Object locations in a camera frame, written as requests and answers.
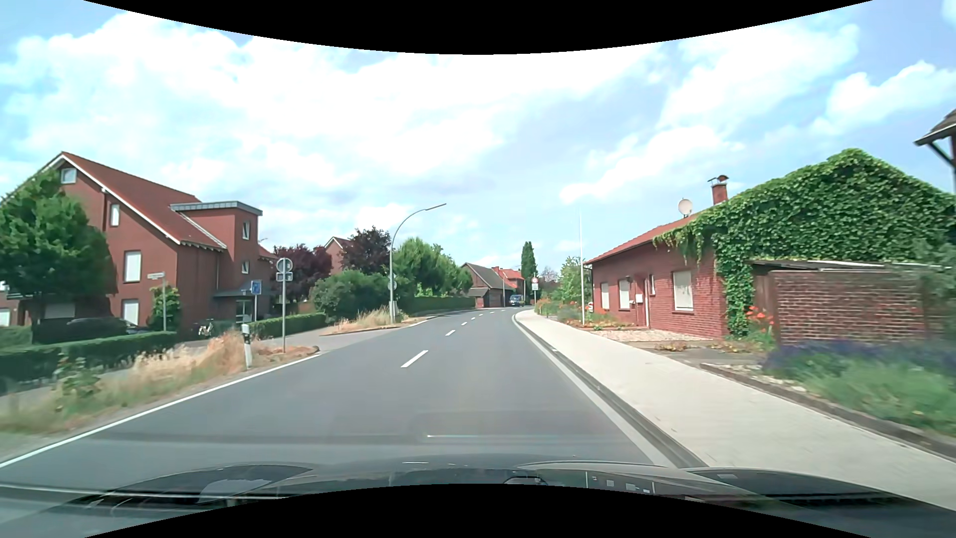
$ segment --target satellite dish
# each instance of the satellite dish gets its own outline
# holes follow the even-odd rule
[[[677,204],[677,211],[681,212],[683,216],[688,216],[691,213],[694,213],[694,204],[688,199],[683,199],[679,204]]]

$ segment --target road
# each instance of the road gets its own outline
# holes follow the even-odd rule
[[[245,461],[448,453],[652,461],[512,319],[433,318],[141,416],[23,460],[0,482],[110,489]]]

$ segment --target chimney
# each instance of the chimney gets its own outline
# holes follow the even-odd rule
[[[713,194],[714,205],[721,202],[727,201],[727,177],[725,175],[719,175],[711,179],[713,183],[710,184],[711,194]]]

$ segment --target dormer window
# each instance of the dormer window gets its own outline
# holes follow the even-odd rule
[[[64,168],[60,171],[60,183],[71,185],[76,183],[76,168]]]

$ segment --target ivy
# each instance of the ivy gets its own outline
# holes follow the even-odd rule
[[[698,263],[713,253],[731,334],[747,334],[752,259],[912,261],[956,231],[956,196],[860,149],[771,179],[654,238]]]

